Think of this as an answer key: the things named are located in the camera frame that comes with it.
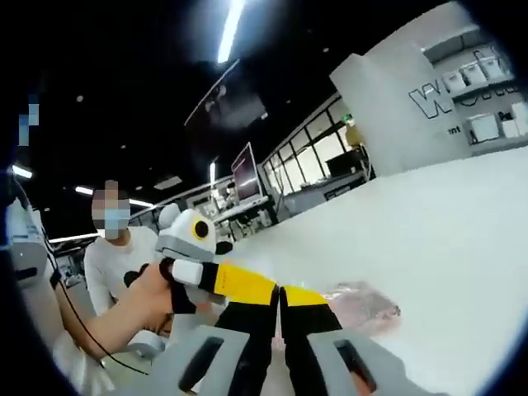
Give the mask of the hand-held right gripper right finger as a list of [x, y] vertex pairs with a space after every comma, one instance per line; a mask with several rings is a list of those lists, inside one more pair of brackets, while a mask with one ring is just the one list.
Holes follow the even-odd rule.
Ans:
[[318, 292], [279, 289], [285, 363], [296, 395], [430, 395], [404, 363], [370, 338], [341, 326]]

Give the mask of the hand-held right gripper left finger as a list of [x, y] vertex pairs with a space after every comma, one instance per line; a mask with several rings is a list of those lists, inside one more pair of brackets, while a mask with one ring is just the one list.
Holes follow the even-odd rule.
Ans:
[[203, 395], [259, 395], [271, 363], [279, 289], [264, 304], [231, 299], [217, 323], [200, 325], [171, 347], [166, 395], [185, 395], [201, 382]]

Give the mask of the person's left hand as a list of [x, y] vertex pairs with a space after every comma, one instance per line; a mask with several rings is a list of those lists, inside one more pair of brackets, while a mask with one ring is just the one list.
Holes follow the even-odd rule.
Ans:
[[148, 309], [147, 328], [161, 331], [173, 317], [170, 266], [155, 262], [142, 267], [138, 282], [140, 294]]

